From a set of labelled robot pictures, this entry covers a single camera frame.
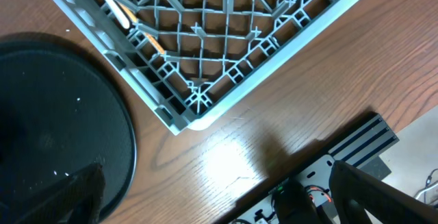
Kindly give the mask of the wooden chopstick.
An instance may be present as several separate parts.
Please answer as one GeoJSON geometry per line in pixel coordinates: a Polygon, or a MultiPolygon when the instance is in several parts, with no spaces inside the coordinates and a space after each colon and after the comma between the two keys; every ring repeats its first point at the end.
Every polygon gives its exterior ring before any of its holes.
{"type": "Polygon", "coordinates": [[[157,50],[157,52],[160,53],[161,55],[165,55],[166,51],[158,43],[158,41],[156,39],[157,35],[158,35],[158,31],[156,29],[153,29],[152,27],[146,25],[145,23],[141,22],[140,19],[128,7],[123,5],[121,2],[119,2],[119,1],[115,1],[115,2],[121,8],[121,10],[126,15],[126,17],[129,19],[130,28],[135,27],[136,29],[141,31],[144,34],[144,36],[148,39],[148,41],[152,44],[152,46],[157,50]]]}

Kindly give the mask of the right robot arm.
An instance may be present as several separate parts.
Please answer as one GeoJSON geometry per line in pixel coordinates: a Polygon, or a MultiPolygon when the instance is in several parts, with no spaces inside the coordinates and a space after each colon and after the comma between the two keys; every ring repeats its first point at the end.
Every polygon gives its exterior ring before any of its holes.
{"type": "MultiPolygon", "coordinates": [[[[335,161],[329,177],[332,200],[342,223],[436,223],[437,210],[363,171],[335,161]]],[[[3,217],[4,223],[98,223],[105,178],[100,164],[90,164],[52,185],[3,217]]],[[[297,181],[274,194],[280,223],[325,223],[297,181]]]]}

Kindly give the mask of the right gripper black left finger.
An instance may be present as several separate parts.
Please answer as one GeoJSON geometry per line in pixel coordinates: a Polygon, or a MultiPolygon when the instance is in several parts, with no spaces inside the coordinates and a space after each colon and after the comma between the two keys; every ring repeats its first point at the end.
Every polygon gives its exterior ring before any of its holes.
{"type": "Polygon", "coordinates": [[[105,177],[102,165],[89,164],[13,209],[14,223],[98,223],[105,177]]]}

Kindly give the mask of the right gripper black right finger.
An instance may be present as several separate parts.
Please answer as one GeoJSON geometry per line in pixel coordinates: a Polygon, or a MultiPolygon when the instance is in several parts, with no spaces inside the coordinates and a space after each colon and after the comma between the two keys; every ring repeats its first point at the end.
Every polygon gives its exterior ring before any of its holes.
{"type": "Polygon", "coordinates": [[[370,223],[369,214],[381,223],[437,223],[437,211],[411,196],[337,160],[329,188],[340,223],[370,223]]]}

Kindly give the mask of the white plastic knife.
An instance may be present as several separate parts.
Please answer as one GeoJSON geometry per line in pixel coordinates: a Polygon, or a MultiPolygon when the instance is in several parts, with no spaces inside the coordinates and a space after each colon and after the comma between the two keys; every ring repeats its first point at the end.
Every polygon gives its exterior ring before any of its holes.
{"type": "Polygon", "coordinates": [[[129,19],[123,13],[121,8],[116,4],[114,0],[104,0],[108,4],[110,10],[113,12],[114,16],[117,18],[118,22],[122,25],[124,29],[130,28],[129,19]]]}

